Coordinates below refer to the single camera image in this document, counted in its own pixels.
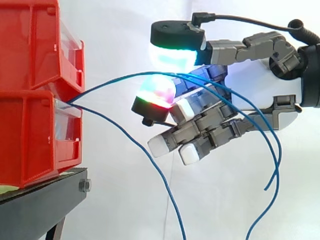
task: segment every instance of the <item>black light base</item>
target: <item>black light base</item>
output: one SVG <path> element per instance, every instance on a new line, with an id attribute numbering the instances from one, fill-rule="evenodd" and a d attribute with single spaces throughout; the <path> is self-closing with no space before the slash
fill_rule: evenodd
<path id="1" fill-rule="evenodd" d="M 143 100 L 140 97 L 135 98 L 131 110 L 134 113 L 143 116 L 143 121 L 148 123 L 147 126 L 149 127 L 152 126 L 150 121 L 165 122 L 170 111 L 169 108 L 158 106 L 154 103 Z"/>

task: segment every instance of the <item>black metal table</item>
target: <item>black metal table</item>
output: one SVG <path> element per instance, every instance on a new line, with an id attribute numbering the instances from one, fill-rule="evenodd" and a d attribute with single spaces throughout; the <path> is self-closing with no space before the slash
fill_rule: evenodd
<path id="1" fill-rule="evenodd" d="M 0 195 L 0 240 L 60 240 L 65 216 L 90 191 L 86 168 Z"/>

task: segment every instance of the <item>led light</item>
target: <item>led light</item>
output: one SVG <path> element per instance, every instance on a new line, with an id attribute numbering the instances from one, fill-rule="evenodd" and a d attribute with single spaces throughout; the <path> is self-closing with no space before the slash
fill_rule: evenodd
<path id="1" fill-rule="evenodd" d="M 149 45 L 153 65 L 159 70 L 187 74 L 195 68 L 197 52 L 191 50 L 166 49 Z"/>
<path id="2" fill-rule="evenodd" d="M 171 108 L 176 95 L 174 82 L 163 75 L 152 75 L 143 82 L 137 97 L 166 109 Z"/>

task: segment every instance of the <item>black cable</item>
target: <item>black cable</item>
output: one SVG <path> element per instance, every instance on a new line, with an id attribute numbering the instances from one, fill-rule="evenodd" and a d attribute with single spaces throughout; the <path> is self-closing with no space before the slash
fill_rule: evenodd
<path id="1" fill-rule="evenodd" d="M 231 20 L 231 21 L 237 21 L 237 22 L 243 22 L 248 24 L 254 24 L 262 27 L 266 27 L 269 29 L 274 29 L 278 31 L 284 31 L 284 32 L 296 32 L 300 31 L 303 28 L 303 25 L 299 25 L 298 27 L 284 27 L 284 26 L 277 26 L 273 24 L 269 24 L 263 21 L 258 21 L 254 19 L 250 19 L 247 17 L 242 16 L 233 16 L 233 15 L 217 15 L 215 13 L 208 13 L 208 12 L 194 12 L 192 15 L 192 24 L 194 26 L 200 27 L 202 23 L 209 23 L 213 22 L 215 20 Z"/>
<path id="2" fill-rule="evenodd" d="M 250 19 L 247 17 L 242 17 L 242 16 L 233 16 L 233 15 L 215 15 L 215 19 L 220 19 L 220 20 L 232 20 L 232 21 L 238 21 L 238 22 L 243 22 L 243 23 L 248 23 L 248 24 L 254 24 L 258 26 L 262 26 L 265 28 L 269 29 L 274 29 L 278 31 L 283 31 L 283 32 L 298 32 L 301 30 L 301 26 L 294 28 L 294 27 L 284 27 L 284 26 L 277 26 L 273 25 L 270 23 L 266 23 L 263 21 L 258 21 L 254 19 Z"/>
<path id="3" fill-rule="evenodd" d="M 155 121 L 153 124 L 157 124 L 157 125 L 162 125 L 162 126 L 166 126 L 166 127 L 170 127 L 173 128 L 176 125 L 169 123 L 169 122 L 161 122 L 161 121 Z"/>
<path id="4" fill-rule="evenodd" d="M 304 44 L 307 44 L 308 46 L 316 45 L 316 44 L 320 43 L 320 37 L 317 36 L 314 32 L 306 29 L 304 27 L 303 22 L 299 19 L 292 20 L 288 24 L 288 27 L 284 27 L 284 26 L 277 26 L 277 25 L 269 24 L 269 23 L 266 23 L 263 21 L 258 21 L 258 20 L 254 20 L 251 18 L 242 17 L 242 16 L 216 15 L 215 13 L 195 12 L 192 15 L 191 23 L 194 26 L 200 27 L 202 23 L 209 23 L 209 22 L 215 21 L 217 19 L 218 20 L 238 21 L 238 22 L 262 26 L 262 27 L 277 30 L 277 31 L 288 32 L 288 33 L 290 33 L 290 35 L 294 39 L 296 39 Z"/>

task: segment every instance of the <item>white fingertip pad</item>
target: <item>white fingertip pad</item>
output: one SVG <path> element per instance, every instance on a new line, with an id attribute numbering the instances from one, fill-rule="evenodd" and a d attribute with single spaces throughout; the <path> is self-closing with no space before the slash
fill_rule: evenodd
<path id="1" fill-rule="evenodd" d="M 282 130 L 288 127 L 296 118 L 298 117 L 298 113 L 296 111 L 293 112 L 280 112 L 279 119 L 279 130 Z"/>
<path id="2" fill-rule="evenodd" d="M 190 103 L 188 102 L 187 99 L 183 98 L 183 99 L 177 101 L 175 104 L 179 107 L 186 122 L 188 122 L 189 120 L 191 120 L 195 117 L 195 113 L 192 110 Z"/>
<path id="3" fill-rule="evenodd" d="M 194 164 L 200 160 L 196 147 L 192 143 L 182 146 L 179 152 L 184 165 Z"/>
<path id="4" fill-rule="evenodd" d="M 155 158 L 161 157 L 169 153 L 169 148 L 165 139 L 161 135 L 157 135 L 148 141 L 149 149 Z"/>

